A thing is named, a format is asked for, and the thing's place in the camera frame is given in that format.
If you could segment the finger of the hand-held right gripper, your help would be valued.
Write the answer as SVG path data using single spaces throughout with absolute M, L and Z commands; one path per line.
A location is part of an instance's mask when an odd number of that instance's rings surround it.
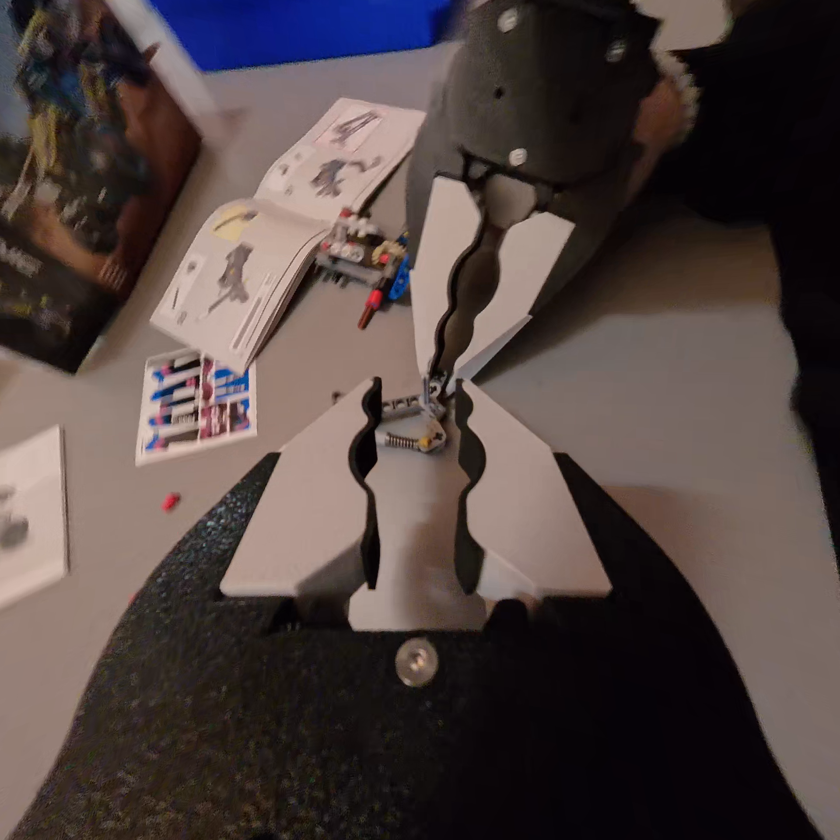
M 485 222 L 484 209 L 465 182 L 434 178 L 409 287 L 421 375 L 438 375 L 455 278 L 480 243 Z
M 531 320 L 531 310 L 567 245 L 572 222 L 519 222 L 497 252 L 495 293 L 476 316 L 469 345 L 455 363 L 456 380 L 475 377 Z

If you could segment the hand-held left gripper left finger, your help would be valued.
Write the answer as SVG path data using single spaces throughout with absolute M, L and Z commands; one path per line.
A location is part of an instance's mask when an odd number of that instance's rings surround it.
M 382 380 L 365 379 L 279 452 L 220 582 L 229 599 L 279 598 L 307 624 L 350 625 L 381 561 L 375 494 Z

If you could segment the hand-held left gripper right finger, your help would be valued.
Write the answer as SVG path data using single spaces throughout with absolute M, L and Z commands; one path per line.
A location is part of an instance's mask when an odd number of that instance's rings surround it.
M 613 585 L 551 447 L 472 381 L 455 388 L 455 574 L 466 595 L 533 609 L 605 599 Z

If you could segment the grey lego suspension assembly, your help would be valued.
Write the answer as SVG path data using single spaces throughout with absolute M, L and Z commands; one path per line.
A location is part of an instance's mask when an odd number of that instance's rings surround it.
M 444 427 L 448 411 L 446 384 L 444 375 L 426 375 L 420 393 L 384 402 L 381 422 L 374 436 L 376 444 L 422 455 L 432 455 L 443 449 L 448 441 Z M 394 424 L 408 420 L 423 422 L 420 434 L 399 434 L 392 430 Z

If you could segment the grey lego chassis assembly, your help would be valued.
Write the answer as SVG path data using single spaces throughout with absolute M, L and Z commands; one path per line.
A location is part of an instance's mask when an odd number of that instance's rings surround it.
M 354 282 L 368 291 L 359 330 L 365 330 L 383 306 L 406 294 L 410 284 L 408 245 L 406 230 L 389 238 L 368 216 L 349 207 L 341 210 L 323 237 L 316 253 L 318 277 L 339 287 Z

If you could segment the lego sticker sheet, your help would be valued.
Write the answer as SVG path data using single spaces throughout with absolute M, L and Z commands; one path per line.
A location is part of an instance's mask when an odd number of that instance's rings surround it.
M 237 373 L 199 350 L 150 357 L 134 464 L 148 466 L 231 445 L 258 434 L 257 365 Z

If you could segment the open lego instruction booklet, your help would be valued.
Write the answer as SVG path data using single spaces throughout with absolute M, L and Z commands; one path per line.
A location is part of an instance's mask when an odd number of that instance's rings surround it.
M 316 261 L 344 207 L 357 214 L 413 149 L 420 110 L 338 99 L 250 198 L 200 228 L 150 324 L 243 372 Z

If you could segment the small closed lego booklet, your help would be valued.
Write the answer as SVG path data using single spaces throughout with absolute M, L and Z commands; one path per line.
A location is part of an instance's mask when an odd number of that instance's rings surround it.
M 69 572 L 67 485 L 60 426 L 1 453 L 1 608 Z

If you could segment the dark printed lego box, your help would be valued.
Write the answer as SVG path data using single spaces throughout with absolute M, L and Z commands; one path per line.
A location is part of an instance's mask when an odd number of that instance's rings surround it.
M 78 373 L 200 154 L 120 2 L 1 3 L 1 344 Z

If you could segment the person's right hand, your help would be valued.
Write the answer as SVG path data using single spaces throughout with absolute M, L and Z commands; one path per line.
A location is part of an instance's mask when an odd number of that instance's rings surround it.
M 642 192 L 660 160 L 685 142 L 694 129 L 700 89 L 685 60 L 672 51 L 656 51 L 658 81 L 642 100 L 633 141 L 641 153 L 629 176 L 626 205 Z

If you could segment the blue plastic parts bin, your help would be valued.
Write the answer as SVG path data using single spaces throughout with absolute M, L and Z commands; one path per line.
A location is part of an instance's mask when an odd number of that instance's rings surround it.
M 153 1 L 200 70 L 380 55 L 439 43 L 452 1 Z

